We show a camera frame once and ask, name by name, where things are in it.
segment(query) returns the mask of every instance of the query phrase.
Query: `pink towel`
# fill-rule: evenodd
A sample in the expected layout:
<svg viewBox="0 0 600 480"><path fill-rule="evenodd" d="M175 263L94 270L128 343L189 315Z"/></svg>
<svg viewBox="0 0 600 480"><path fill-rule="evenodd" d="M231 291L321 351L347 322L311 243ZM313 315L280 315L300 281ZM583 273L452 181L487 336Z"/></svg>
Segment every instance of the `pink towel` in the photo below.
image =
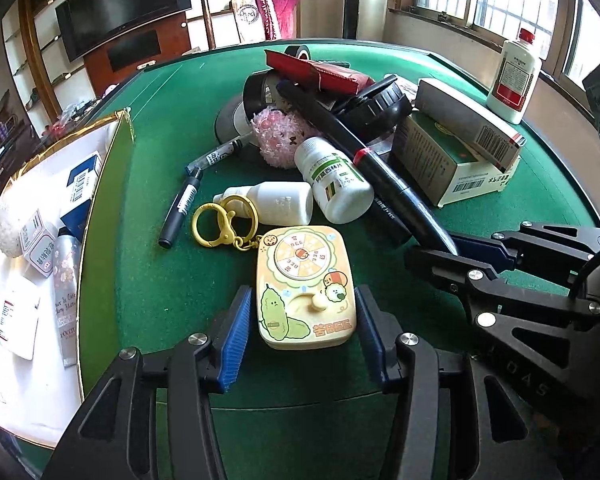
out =
<svg viewBox="0 0 600 480"><path fill-rule="evenodd" d="M294 8L298 0L256 0L267 40L294 36Z"/></svg>

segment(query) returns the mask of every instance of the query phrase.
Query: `red snack bag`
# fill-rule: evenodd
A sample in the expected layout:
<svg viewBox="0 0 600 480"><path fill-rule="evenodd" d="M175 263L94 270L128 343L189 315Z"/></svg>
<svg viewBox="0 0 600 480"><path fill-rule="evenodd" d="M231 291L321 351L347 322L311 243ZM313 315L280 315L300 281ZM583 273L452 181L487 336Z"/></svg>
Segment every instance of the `red snack bag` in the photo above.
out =
<svg viewBox="0 0 600 480"><path fill-rule="evenodd" d="M374 83L368 75L350 68L298 59L273 50L265 49L265 53L267 65L307 89L355 95Z"/></svg>

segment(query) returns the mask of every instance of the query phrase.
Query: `yellow key ring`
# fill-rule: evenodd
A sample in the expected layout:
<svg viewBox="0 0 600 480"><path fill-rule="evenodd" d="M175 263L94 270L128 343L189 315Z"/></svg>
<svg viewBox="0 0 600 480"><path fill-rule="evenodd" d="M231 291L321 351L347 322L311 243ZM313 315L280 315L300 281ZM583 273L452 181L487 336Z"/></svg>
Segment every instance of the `yellow key ring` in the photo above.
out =
<svg viewBox="0 0 600 480"><path fill-rule="evenodd" d="M246 234L246 236L240 237L237 236L234 227L231 222L235 217L235 211L227 211L225 206L231 200L238 200L242 202L251 216L251 229ZM205 240L200 233L198 232L198 218L203 213L203 211L213 209L218 214L218 227L220 228L220 236L217 240ZM239 195L230 195L219 204L208 203L201 205L196 212L193 213L193 218L191 219L191 232L193 233L193 237L196 241L202 245L203 247L218 247L218 245L233 245L237 249L240 249L244 244L248 245L248 242L255 236L256 231L258 230L258 212L256 211L253 202L249 200L245 196Z"/></svg>

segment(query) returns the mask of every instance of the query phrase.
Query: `chair backrest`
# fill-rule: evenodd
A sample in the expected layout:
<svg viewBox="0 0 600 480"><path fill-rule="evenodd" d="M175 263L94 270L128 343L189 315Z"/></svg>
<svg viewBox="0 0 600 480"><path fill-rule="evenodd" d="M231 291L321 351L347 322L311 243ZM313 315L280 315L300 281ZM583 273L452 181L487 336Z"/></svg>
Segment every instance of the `chair backrest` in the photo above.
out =
<svg viewBox="0 0 600 480"><path fill-rule="evenodd" d="M234 11L235 23L238 27L240 43L264 41L264 26L262 25L262 18L258 12L255 0L231 0L231 6ZM202 0L202 18L205 21L206 40L209 50L213 50L216 48L216 38L214 36L214 26L211 22L211 11L208 0Z"/></svg>

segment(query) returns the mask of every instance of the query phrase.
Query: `pink fluffy ball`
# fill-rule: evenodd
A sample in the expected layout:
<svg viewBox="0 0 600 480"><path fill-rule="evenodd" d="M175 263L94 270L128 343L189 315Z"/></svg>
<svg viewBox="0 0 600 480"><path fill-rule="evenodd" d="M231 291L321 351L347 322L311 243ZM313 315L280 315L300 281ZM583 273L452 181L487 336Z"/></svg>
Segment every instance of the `pink fluffy ball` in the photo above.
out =
<svg viewBox="0 0 600 480"><path fill-rule="evenodd" d="M318 130L297 113L285 114L267 107L257 114L251 126L260 144L260 153L274 168L293 168L294 153L305 139L318 136Z"/></svg>

